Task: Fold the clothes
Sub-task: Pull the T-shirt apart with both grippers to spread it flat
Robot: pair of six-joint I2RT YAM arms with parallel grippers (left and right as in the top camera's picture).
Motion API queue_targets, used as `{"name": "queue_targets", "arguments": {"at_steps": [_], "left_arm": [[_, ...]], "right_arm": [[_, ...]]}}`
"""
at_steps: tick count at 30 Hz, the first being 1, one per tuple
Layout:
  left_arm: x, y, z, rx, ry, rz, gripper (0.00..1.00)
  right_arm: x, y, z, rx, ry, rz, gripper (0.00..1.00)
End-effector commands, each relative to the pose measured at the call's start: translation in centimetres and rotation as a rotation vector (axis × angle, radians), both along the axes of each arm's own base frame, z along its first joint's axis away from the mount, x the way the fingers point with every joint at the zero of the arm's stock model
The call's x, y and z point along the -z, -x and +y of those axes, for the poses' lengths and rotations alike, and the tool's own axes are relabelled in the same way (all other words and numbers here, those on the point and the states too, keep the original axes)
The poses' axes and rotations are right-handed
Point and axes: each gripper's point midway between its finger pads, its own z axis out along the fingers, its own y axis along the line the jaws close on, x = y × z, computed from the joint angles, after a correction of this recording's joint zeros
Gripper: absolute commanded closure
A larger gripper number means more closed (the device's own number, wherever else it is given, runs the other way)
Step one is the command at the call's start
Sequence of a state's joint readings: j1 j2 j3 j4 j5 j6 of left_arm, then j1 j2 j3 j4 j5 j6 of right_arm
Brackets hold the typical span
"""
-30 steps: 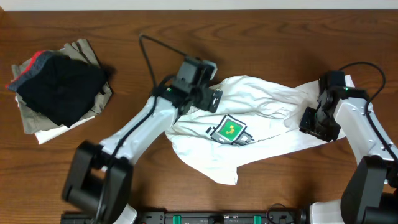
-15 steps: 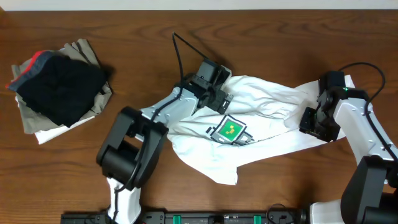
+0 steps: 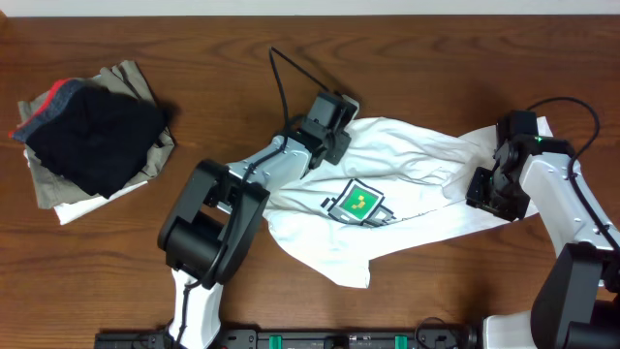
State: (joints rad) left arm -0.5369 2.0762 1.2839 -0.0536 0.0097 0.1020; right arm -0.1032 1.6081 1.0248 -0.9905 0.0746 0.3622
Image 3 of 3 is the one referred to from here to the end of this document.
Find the white graphic t-shirt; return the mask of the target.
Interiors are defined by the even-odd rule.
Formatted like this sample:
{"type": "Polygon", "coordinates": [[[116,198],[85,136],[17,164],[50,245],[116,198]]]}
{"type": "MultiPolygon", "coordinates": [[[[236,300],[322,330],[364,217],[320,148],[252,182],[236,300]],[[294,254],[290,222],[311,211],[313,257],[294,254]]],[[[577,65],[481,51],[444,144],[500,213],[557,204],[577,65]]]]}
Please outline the white graphic t-shirt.
{"type": "Polygon", "coordinates": [[[263,212],[277,244],[335,284],[366,288],[375,258],[503,225],[465,201],[475,169],[493,166],[495,127],[453,137],[375,117],[346,130],[338,164],[278,189],[263,212]]]}

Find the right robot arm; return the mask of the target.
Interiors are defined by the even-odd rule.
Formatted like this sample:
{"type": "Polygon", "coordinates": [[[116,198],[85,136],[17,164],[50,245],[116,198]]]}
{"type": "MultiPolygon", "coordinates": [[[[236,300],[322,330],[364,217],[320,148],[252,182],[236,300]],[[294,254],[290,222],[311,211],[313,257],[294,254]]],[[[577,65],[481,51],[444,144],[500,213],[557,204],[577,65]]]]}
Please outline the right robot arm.
{"type": "Polygon", "coordinates": [[[482,348],[616,348],[619,302],[600,301],[605,287],[619,291],[619,237],[589,190],[572,146],[539,132],[532,111],[512,111],[496,124],[495,164],[475,170],[468,206],[507,221],[535,206],[556,262],[531,307],[487,317],[482,348]]]}

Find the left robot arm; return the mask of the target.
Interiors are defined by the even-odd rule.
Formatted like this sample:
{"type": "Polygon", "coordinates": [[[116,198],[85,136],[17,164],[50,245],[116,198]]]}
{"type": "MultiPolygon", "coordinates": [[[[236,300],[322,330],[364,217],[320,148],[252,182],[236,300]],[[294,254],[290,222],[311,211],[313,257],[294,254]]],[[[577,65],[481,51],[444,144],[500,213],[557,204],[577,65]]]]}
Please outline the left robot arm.
{"type": "Polygon", "coordinates": [[[246,257],[269,197],[323,162],[337,164],[351,137],[358,101],[318,94],[297,128],[286,126],[246,159],[198,163],[157,239],[175,284],[167,335],[173,348],[207,348],[221,328],[223,286],[246,257]]]}

